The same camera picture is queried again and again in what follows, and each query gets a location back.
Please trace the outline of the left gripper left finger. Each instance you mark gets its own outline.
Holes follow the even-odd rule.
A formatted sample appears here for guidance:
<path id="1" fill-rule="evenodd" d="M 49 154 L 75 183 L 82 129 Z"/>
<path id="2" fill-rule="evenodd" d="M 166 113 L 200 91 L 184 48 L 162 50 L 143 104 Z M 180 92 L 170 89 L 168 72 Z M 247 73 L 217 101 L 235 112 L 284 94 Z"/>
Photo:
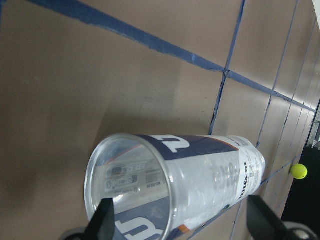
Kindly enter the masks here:
<path id="1" fill-rule="evenodd" d="M 115 234 L 115 207 L 112 198 L 103 198 L 81 240 L 112 240 Z"/>

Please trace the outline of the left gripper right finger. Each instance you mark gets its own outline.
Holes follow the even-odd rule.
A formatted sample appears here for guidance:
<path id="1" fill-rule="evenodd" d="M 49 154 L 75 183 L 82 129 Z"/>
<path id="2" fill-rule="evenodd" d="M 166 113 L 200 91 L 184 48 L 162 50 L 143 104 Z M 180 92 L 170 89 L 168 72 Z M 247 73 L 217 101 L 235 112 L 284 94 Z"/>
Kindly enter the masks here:
<path id="1" fill-rule="evenodd" d="M 294 235 L 258 195 L 247 197 L 246 225 L 254 240 L 293 240 Z"/>

